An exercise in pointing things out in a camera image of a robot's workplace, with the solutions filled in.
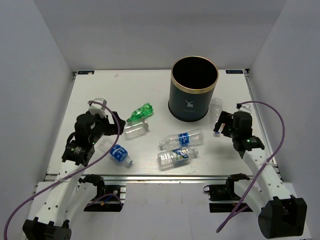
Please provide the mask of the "clear unlabelled plastic bottle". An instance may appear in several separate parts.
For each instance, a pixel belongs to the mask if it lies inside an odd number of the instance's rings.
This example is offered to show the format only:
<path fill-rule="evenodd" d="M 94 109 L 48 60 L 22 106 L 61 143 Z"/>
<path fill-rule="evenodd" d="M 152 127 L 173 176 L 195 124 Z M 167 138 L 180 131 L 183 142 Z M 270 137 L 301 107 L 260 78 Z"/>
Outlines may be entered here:
<path fill-rule="evenodd" d="M 220 114 L 223 110 L 223 101 L 221 98 L 212 98 L 209 105 L 209 120 L 212 125 L 215 125 L 219 120 Z"/>

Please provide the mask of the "clear bottle green white label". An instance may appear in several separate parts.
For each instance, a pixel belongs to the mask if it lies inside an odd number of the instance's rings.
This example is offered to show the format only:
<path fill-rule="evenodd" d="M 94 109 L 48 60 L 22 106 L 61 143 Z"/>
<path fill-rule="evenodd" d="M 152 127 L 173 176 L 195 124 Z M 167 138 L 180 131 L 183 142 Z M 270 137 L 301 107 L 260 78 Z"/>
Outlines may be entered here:
<path fill-rule="evenodd" d="M 160 152 L 157 155 L 159 168 L 167 170 L 182 165 L 198 157 L 199 150 L 191 147 L 180 147 L 172 150 Z"/>

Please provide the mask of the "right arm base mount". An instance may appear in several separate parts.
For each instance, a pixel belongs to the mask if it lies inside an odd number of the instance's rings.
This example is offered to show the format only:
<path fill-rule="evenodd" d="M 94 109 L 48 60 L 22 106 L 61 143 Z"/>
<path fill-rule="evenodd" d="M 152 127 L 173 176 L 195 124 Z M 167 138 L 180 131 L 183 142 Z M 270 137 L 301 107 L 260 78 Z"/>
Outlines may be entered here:
<path fill-rule="evenodd" d="M 210 213 L 230 213 L 237 205 L 240 197 L 227 192 L 224 184 L 210 184 L 203 187 L 208 195 Z"/>

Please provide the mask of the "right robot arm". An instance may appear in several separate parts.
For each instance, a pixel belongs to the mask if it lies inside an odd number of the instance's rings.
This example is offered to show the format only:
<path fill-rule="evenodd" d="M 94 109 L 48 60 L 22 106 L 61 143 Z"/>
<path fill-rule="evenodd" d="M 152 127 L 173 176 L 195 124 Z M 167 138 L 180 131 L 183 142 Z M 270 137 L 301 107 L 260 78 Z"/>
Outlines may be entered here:
<path fill-rule="evenodd" d="M 244 175 L 232 175 L 225 188 L 226 195 L 239 197 L 258 217 L 258 226 L 266 239 L 301 236 L 304 232 L 307 204 L 290 192 L 272 164 L 262 141 L 252 134 L 252 116 L 245 111 L 222 111 L 215 131 L 232 139 L 233 148 L 254 174 L 250 180 Z"/>

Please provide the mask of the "clear bottle blue label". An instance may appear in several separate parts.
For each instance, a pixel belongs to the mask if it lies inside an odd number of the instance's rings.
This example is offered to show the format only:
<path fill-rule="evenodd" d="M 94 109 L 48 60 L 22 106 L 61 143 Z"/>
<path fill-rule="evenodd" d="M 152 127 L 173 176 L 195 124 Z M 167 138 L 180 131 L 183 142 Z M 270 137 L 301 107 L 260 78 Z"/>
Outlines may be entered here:
<path fill-rule="evenodd" d="M 180 147 L 200 146 L 204 143 L 204 132 L 202 129 L 194 129 L 188 132 L 171 134 L 159 141 L 161 150 L 173 150 Z"/>
<path fill-rule="evenodd" d="M 97 143 L 97 148 L 106 153 L 110 149 L 110 152 L 107 154 L 107 157 L 115 162 L 118 166 L 125 166 L 130 168 L 133 164 L 133 160 L 130 158 L 127 150 L 119 144 L 115 144 L 113 147 L 113 141 L 109 137 L 103 137 Z"/>

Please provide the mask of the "crushed green plastic bottle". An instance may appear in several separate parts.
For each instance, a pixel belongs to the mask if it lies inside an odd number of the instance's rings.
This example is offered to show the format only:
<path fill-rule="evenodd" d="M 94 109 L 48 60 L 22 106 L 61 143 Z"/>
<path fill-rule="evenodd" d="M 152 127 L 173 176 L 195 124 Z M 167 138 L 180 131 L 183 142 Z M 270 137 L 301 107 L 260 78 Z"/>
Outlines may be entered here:
<path fill-rule="evenodd" d="M 127 123 L 134 122 L 140 120 L 142 118 L 147 118 L 154 113 L 153 106 L 147 102 L 141 107 L 134 110 L 131 116 L 126 120 Z"/>

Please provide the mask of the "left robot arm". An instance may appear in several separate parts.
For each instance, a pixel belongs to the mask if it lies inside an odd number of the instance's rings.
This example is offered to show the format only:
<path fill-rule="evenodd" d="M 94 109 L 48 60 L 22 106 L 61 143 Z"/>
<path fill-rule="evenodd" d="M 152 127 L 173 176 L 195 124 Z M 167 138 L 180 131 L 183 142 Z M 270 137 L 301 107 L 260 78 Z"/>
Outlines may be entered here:
<path fill-rule="evenodd" d="M 95 144 L 103 136 L 119 137 L 125 126 L 116 111 L 110 123 L 104 109 L 89 109 L 76 118 L 74 132 L 66 141 L 55 182 L 46 188 L 48 197 L 34 219 L 26 219 L 22 230 L 28 240 L 69 240 L 72 224 L 91 200 L 105 196 L 100 175 L 82 174 L 95 153 Z"/>

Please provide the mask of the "clear wide-mouth plastic bottle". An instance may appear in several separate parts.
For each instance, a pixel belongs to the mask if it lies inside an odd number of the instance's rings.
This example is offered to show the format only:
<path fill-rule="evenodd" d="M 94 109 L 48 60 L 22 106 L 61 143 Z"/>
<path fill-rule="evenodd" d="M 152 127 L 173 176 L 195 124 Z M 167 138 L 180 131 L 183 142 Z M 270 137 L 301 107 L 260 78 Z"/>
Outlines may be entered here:
<path fill-rule="evenodd" d="M 145 135 L 149 131 L 149 124 L 145 118 L 128 122 L 124 133 L 127 140 L 132 140 Z"/>

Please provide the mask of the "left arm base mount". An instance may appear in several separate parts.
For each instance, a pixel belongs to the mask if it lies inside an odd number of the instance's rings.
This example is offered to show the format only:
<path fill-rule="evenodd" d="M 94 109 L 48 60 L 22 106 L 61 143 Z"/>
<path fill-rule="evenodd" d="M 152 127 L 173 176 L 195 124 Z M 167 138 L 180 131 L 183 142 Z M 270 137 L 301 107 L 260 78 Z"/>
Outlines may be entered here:
<path fill-rule="evenodd" d="M 85 212 L 119 213 L 126 197 L 125 185 L 105 185 L 105 196 L 90 206 Z"/>

